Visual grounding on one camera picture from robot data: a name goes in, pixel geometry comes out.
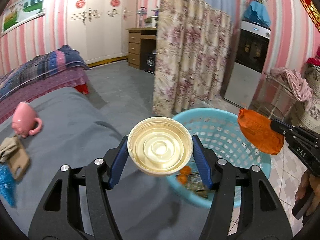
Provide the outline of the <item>person right hand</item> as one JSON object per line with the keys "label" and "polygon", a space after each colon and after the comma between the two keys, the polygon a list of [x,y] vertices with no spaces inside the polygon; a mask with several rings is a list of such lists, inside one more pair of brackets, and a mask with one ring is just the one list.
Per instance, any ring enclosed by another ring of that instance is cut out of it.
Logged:
{"label": "person right hand", "polygon": [[319,202],[320,202],[320,185],[319,184],[320,184],[319,178],[312,175],[309,170],[306,170],[303,173],[300,181],[300,185],[295,195],[295,204],[297,204],[297,202],[304,197],[307,187],[311,186],[315,195],[305,213],[307,216],[313,214],[314,211],[317,209],[317,206],[319,205]]}

